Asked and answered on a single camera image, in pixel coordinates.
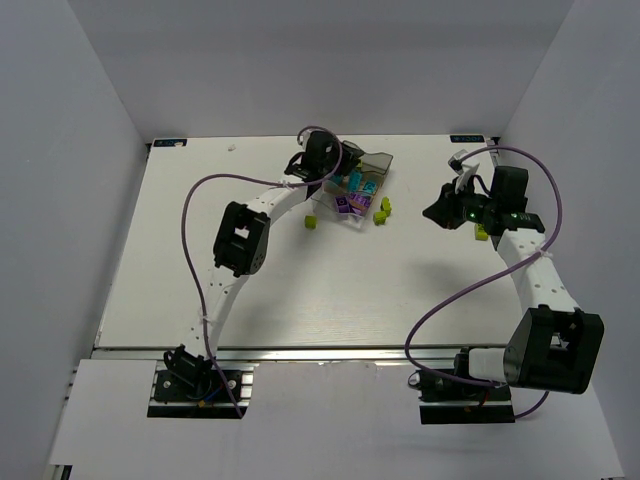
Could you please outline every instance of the wall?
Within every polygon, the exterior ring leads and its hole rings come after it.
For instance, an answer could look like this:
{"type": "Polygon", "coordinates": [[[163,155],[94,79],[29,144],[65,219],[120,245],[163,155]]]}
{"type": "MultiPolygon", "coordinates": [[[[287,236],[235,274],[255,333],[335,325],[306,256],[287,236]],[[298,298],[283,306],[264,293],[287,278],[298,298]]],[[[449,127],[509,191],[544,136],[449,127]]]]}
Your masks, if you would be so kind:
{"type": "MultiPolygon", "coordinates": [[[[502,140],[539,155],[560,185],[565,223],[555,261],[576,300],[605,321],[594,384],[631,479],[640,478],[639,24],[638,2],[577,1],[502,140]]],[[[551,226],[550,189],[531,172],[531,209],[551,226]]]]}
{"type": "Polygon", "coordinates": [[[501,133],[572,0],[70,3],[149,141],[501,133]]]}
{"type": "Polygon", "coordinates": [[[90,352],[144,144],[63,0],[0,15],[0,478],[42,477],[90,352]]]}

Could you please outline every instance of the purple cable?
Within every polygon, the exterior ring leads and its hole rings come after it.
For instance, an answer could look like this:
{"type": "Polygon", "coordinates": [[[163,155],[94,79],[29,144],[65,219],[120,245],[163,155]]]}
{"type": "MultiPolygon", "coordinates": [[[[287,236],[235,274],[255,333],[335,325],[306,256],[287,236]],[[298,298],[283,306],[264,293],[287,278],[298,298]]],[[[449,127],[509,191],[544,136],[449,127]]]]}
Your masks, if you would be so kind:
{"type": "Polygon", "coordinates": [[[205,318],[207,318],[207,304],[204,299],[204,292],[202,290],[202,285],[200,285],[200,280],[198,280],[198,274],[196,273],[196,269],[193,265],[193,260],[191,260],[191,254],[189,253],[189,246],[187,244],[187,213],[189,211],[189,204],[191,203],[191,198],[193,197],[193,194],[196,192],[196,190],[200,185],[202,185],[205,182],[208,182],[209,180],[213,180],[216,178],[233,178],[235,180],[244,180],[245,182],[257,183],[259,185],[267,185],[269,187],[278,187],[278,188],[310,187],[313,185],[319,185],[323,183],[325,180],[328,180],[338,170],[338,167],[340,166],[340,162],[342,161],[342,144],[340,143],[340,139],[333,132],[330,132],[326,128],[317,127],[315,125],[309,125],[307,127],[304,127],[302,130],[300,130],[298,132],[298,135],[296,135],[296,140],[298,144],[301,144],[300,136],[307,130],[320,130],[320,131],[326,132],[329,135],[331,135],[336,141],[336,143],[338,144],[338,160],[336,161],[336,165],[333,167],[333,170],[331,170],[331,172],[329,172],[324,178],[321,178],[319,180],[314,180],[312,182],[290,183],[290,184],[284,185],[278,182],[269,182],[267,180],[260,180],[258,178],[246,177],[244,175],[235,175],[233,173],[215,173],[215,174],[207,175],[206,177],[201,178],[191,187],[191,189],[189,190],[189,193],[187,194],[187,198],[185,198],[184,200],[184,206],[182,207],[182,218],[180,222],[180,236],[182,240],[182,251],[184,252],[184,258],[187,261],[187,266],[189,267],[189,271],[191,272],[193,281],[196,284],[196,289],[198,290],[198,297],[200,298],[200,308],[202,309],[202,317],[203,317],[202,336],[204,338],[204,346],[207,351],[207,355],[211,359],[213,367],[218,372],[218,375],[220,375],[220,379],[222,380],[222,383],[224,384],[224,387],[227,390],[227,393],[229,394],[231,403],[233,403],[233,406],[236,409],[236,412],[238,413],[238,417],[240,418],[242,418],[242,411],[240,410],[240,406],[238,405],[238,402],[233,396],[233,392],[231,390],[231,387],[229,387],[229,382],[227,381],[227,377],[224,375],[224,372],[220,368],[220,365],[218,365],[218,361],[216,357],[213,355],[213,352],[211,351],[211,346],[209,345],[209,330],[207,329],[206,320],[204,320],[205,318]]]}
{"type": "MultiPolygon", "coordinates": [[[[549,169],[546,167],[546,165],[544,163],[542,163],[539,159],[537,159],[536,157],[534,157],[533,155],[531,155],[528,152],[525,152],[524,150],[521,150],[519,148],[516,147],[508,147],[508,146],[502,146],[502,145],[493,145],[490,147],[483,147],[483,148],[479,148],[478,150],[475,150],[471,153],[466,154],[464,157],[462,157],[460,159],[460,162],[464,162],[466,160],[468,160],[469,158],[478,155],[479,153],[483,153],[483,152],[489,152],[492,150],[507,150],[510,152],[514,152],[514,153],[518,153],[522,156],[527,157],[529,160],[533,161],[534,163],[536,163],[544,172],[544,174],[547,176],[547,178],[549,179],[549,183],[551,183],[551,188],[553,188],[553,194],[555,195],[556,198],[556,206],[557,206],[557,210],[558,210],[558,218],[556,220],[556,226],[553,229],[553,232],[551,233],[551,236],[549,237],[549,240],[547,240],[545,242],[544,245],[542,245],[542,247],[540,247],[540,251],[535,252],[533,255],[531,255],[530,257],[522,260],[521,262],[516,263],[515,265],[499,272],[496,273],[495,275],[491,275],[490,277],[485,278],[484,280],[480,280],[477,283],[474,283],[473,285],[468,286],[467,288],[464,288],[462,290],[460,290],[458,293],[453,294],[452,296],[450,296],[449,298],[447,298],[446,300],[440,302],[438,305],[436,305],[435,307],[433,307],[431,310],[429,310],[427,313],[424,314],[424,316],[418,320],[418,322],[413,326],[413,328],[411,329],[411,331],[409,332],[409,335],[407,336],[407,340],[404,343],[404,353],[407,357],[407,359],[416,367],[418,367],[419,369],[434,375],[436,377],[439,378],[444,378],[447,380],[451,380],[453,382],[459,382],[459,383],[466,383],[468,385],[476,385],[476,386],[480,386],[480,387],[496,387],[499,384],[495,383],[495,382],[488,382],[488,381],[482,381],[482,380],[472,380],[472,379],[468,379],[468,378],[462,378],[462,377],[457,377],[455,375],[450,375],[448,373],[444,373],[444,372],[440,372],[438,370],[434,370],[432,368],[429,368],[425,365],[422,365],[420,362],[418,362],[417,360],[415,360],[412,356],[411,356],[411,352],[409,351],[411,348],[411,340],[413,340],[413,337],[416,335],[416,333],[418,332],[418,330],[420,329],[420,327],[422,327],[422,325],[425,324],[425,322],[427,320],[429,320],[431,317],[433,317],[436,313],[438,313],[440,310],[442,310],[444,307],[446,307],[447,305],[452,304],[453,302],[455,302],[456,300],[458,300],[459,298],[464,297],[466,294],[473,292],[474,290],[477,290],[480,287],[483,287],[485,285],[488,285],[491,282],[494,282],[502,277],[506,277],[507,275],[511,275],[513,272],[515,272],[516,270],[529,265],[530,263],[535,262],[538,258],[540,258],[542,256],[542,252],[546,252],[549,247],[551,247],[551,245],[553,245],[553,243],[556,241],[556,238],[558,238],[558,234],[560,233],[560,227],[562,227],[562,200],[560,198],[560,190],[558,189],[558,184],[556,183],[555,179],[553,178],[553,175],[551,174],[551,172],[549,171],[549,169]]],[[[516,418],[522,418],[526,415],[529,415],[530,413],[533,413],[535,410],[537,410],[540,405],[542,405],[542,403],[544,403],[544,401],[547,399],[547,397],[549,396],[549,392],[546,392],[542,398],[540,399],[540,401],[534,405],[531,409],[527,410],[524,413],[519,414],[516,418]]]]}

